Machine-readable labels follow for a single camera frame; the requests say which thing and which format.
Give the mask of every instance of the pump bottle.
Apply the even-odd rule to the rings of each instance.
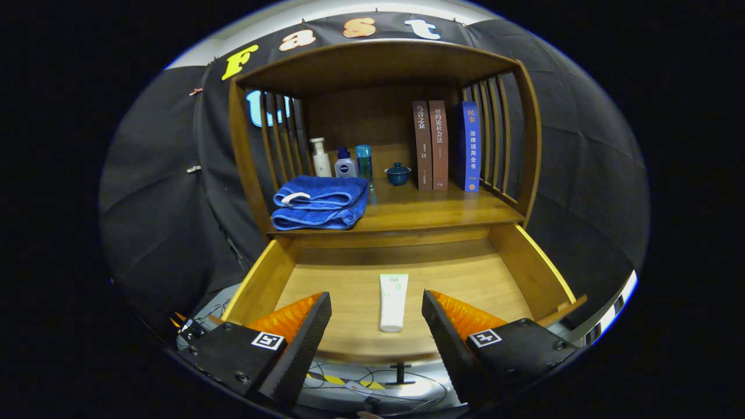
[[[316,169],[316,176],[331,177],[331,162],[329,161],[329,155],[323,150],[323,137],[311,138],[311,143],[315,147],[313,167]]]

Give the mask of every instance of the white tube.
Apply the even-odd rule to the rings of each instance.
[[[400,332],[404,328],[404,306],[409,274],[380,274],[380,330]]]

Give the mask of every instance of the bolt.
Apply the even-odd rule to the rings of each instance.
[[[248,384],[249,381],[248,376],[240,371],[237,371],[235,373],[235,379],[242,382],[243,384]]]

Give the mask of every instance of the letter a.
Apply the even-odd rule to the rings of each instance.
[[[313,36],[313,31],[305,29],[304,31],[295,32],[282,38],[283,43],[279,46],[279,50],[290,51],[292,48],[308,45],[315,40],[316,37]]]

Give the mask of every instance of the open drawer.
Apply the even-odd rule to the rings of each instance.
[[[380,325],[380,274],[408,274],[404,328]],[[251,321],[317,292],[329,292],[332,317],[317,355],[348,362],[436,359],[422,317],[433,289],[505,321],[543,325],[584,303],[514,223],[415,233],[282,236],[273,239],[231,299],[222,320]]]

